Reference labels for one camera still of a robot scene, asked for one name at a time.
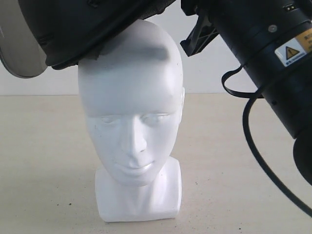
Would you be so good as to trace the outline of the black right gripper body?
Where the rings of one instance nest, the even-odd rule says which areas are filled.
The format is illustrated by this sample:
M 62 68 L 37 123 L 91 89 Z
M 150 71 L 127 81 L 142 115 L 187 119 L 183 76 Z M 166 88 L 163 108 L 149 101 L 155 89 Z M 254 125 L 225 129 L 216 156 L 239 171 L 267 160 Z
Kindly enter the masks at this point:
M 182 0 L 181 9 L 186 16 L 197 15 L 197 22 L 188 35 L 180 42 L 188 57 L 196 55 L 216 37 L 218 31 L 211 23 L 209 16 L 216 0 Z

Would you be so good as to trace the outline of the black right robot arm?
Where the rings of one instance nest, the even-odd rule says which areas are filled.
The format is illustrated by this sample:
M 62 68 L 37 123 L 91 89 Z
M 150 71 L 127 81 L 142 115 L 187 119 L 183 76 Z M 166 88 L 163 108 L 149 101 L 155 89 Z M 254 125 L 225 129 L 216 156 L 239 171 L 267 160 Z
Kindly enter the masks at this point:
M 197 23 L 181 46 L 200 53 L 221 36 L 294 138 L 293 158 L 312 180 L 312 3 L 309 0 L 183 0 Z

